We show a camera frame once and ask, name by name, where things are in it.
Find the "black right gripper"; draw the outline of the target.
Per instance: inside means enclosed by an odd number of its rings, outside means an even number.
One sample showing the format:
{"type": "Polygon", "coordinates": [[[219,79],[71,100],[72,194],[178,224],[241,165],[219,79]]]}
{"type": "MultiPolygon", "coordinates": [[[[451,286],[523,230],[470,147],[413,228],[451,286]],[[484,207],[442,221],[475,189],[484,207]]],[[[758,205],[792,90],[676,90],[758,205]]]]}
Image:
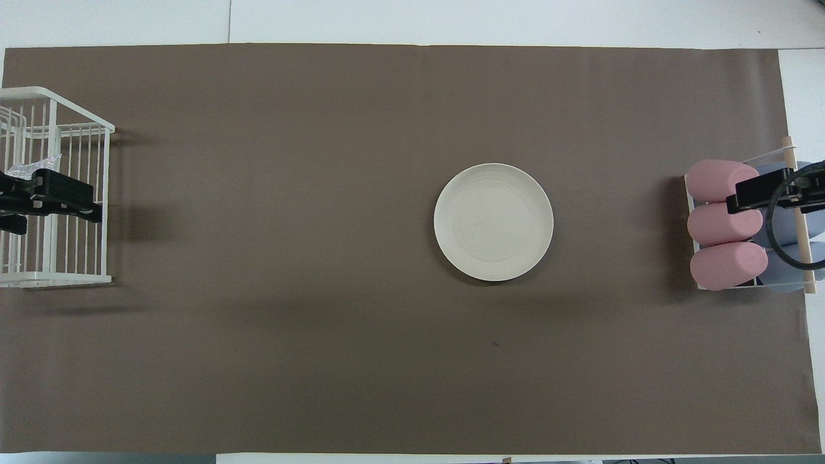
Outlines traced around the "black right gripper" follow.
{"type": "Polygon", "coordinates": [[[793,169],[776,169],[737,183],[737,194],[726,197],[728,214],[736,215],[749,209],[769,206],[772,195],[781,187],[776,208],[800,209],[816,212],[824,209],[823,170],[803,171],[799,175],[793,169]]]}

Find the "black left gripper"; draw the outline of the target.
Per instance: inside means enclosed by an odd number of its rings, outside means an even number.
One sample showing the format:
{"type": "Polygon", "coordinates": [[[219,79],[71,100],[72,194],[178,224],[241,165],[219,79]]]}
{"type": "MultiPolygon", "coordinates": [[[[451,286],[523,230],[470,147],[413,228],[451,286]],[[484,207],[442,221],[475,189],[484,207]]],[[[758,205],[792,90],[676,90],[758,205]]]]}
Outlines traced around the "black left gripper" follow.
{"type": "Polygon", "coordinates": [[[102,221],[102,205],[94,205],[94,188],[58,171],[38,169],[32,179],[1,174],[1,229],[26,234],[28,217],[73,215],[94,224],[102,221]]]}

